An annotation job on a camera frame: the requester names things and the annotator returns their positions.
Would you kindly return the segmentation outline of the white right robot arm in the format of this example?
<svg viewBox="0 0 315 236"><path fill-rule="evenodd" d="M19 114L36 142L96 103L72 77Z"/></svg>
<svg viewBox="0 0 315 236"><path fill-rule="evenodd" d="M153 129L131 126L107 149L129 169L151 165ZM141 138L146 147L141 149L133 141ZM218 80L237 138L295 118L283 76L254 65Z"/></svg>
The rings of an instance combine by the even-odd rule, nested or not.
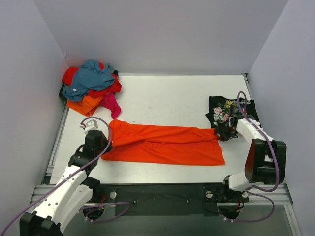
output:
<svg viewBox="0 0 315 236"><path fill-rule="evenodd" d="M231 201L237 191L256 188L263 192L273 192L285 179L287 146L269 136L253 116L234 112L228 120L215 127L219 140L228 141L237 135L250 145L244 170L227 176L227 185L220 188L220 197Z"/></svg>

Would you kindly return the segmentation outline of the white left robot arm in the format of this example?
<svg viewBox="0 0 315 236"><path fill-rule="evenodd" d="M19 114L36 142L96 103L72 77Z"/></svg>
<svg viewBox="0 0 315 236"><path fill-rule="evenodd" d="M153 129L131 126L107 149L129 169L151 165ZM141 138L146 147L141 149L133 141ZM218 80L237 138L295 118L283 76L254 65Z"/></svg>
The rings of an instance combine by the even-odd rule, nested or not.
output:
<svg viewBox="0 0 315 236"><path fill-rule="evenodd" d="M98 159L112 149L102 131L88 131L85 142L71 156L56 186L31 213L19 221L22 236L61 236L69 222L86 203L101 198L99 180L90 177Z"/></svg>

